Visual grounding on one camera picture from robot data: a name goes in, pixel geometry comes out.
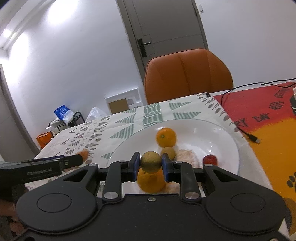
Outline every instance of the doorway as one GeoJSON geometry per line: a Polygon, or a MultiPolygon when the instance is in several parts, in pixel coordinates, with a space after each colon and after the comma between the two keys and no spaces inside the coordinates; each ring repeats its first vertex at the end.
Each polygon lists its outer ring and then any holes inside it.
{"type": "Polygon", "coordinates": [[[150,59],[179,51],[208,49],[194,0],[117,0],[144,81],[150,59]]]}

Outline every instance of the orange chair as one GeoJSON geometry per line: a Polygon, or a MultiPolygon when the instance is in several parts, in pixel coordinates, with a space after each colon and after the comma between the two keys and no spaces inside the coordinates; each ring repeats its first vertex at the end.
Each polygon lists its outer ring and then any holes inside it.
{"type": "Polygon", "coordinates": [[[153,58],[147,64],[145,94],[148,104],[183,96],[229,90],[231,74],[225,64],[205,49],[153,58]]]}

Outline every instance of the orange box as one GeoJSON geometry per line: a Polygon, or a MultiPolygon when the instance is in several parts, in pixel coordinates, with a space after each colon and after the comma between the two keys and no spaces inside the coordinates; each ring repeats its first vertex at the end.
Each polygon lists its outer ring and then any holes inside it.
{"type": "Polygon", "coordinates": [[[41,149],[43,149],[51,141],[52,138],[53,135],[51,132],[46,132],[36,137],[39,145],[41,146],[41,149]]]}

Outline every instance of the handheld device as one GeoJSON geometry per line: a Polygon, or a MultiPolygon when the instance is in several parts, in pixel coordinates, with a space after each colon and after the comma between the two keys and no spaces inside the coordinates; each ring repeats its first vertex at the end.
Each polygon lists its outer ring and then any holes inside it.
{"type": "Polygon", "coordinates": [[[286,206],[276,192],[211,164],[171,162],[165,153],[165,181],[179,183],[180,194],[123,198],[122,183],[135,182],[139,166],[136,152],[130,161],[89,164],[25,193],[16,209],[27,229],[14,240],[288,241],[277,231],[286,206]]]}
{"type": "MultiPolygon", "coordinates": [[[[67,168],[79,166],[83,163],[81,155],[56,156],[49,158],[32,159],[21,162],[0,162],[0,199],[17,202],[26,192],[24,183],[29,183],[62,174],[67,168]]],[[[9,223],[10,217],[1,217],[2,229],[5,229],[5,239],[11,239],[16,234],[12,233],[9,223]]]]}

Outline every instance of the orange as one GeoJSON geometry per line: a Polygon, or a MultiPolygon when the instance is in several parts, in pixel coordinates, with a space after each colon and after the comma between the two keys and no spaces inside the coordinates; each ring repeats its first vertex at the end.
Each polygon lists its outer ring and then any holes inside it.
{"type": "Polygon", "coordinates": [[[139,169],[137,183],[139,187],[147,193],[157,193],[165,187],[165,180],[163,178],[163,170],[149,174],[144,172],[142,168],[139,169]]]}
{"type": "Polygon", "coordinates": [[[177,142],[176,133],[171,128],[164,127],[156,133],[156,142],[163,148],[173,147],[177,142]]]}

